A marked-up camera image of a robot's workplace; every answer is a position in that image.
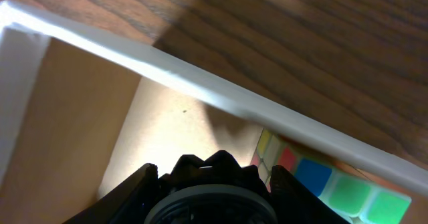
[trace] wood grain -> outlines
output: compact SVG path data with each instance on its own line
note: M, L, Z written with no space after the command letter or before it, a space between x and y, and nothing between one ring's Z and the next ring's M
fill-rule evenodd
M428 0L18 0L153 44L428 169Z

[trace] yellow tile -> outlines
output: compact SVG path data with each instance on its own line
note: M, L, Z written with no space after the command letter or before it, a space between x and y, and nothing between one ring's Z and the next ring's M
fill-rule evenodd
M263 158L263 154L265 153L266 147L268 146L271 136L272 136L271 132L269 132L266 129L263 129L263 132L261 133L261 136L259 139L259 143L257 144L257 153L262 158Z

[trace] black object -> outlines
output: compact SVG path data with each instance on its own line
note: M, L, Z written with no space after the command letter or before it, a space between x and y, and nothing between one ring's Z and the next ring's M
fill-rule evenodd
M241 168L224 150L206 161L183 155L159 179L145 164L65 223L347 223L282 166L270 185L271 193L256 166Z

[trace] beige surface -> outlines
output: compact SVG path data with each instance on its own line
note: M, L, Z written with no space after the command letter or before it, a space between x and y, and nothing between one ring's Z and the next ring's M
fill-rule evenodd
M261 126L142 78L100 185L104 196L145 163L169 173L182 154L227 150L248 165Z
M94 202L139 79L53 39L0 190L0 223L61 223Z

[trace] rubik's cube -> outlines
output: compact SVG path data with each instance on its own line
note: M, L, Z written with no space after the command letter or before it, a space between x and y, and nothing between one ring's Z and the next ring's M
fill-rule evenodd
M344 173L323 158L263 130L251 164L270 192L274 165L290 171L310 192L349 223L399 223L411 198Z

